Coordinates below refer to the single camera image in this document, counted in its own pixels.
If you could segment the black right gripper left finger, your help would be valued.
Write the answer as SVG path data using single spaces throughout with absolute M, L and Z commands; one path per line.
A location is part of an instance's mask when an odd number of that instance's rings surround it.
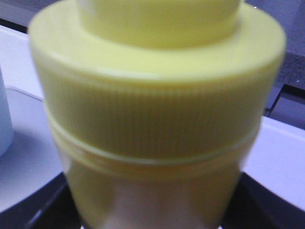
M 62 173 L 29 197 L 0 213 L 2 229 L 80 229 L 81 223 Z

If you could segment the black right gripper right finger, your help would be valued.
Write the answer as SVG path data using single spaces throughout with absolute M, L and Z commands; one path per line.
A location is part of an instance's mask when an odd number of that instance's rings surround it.
M 303 229 L 305 212 L 272 193 L 246 173 L 242 173 L 221 227 Z

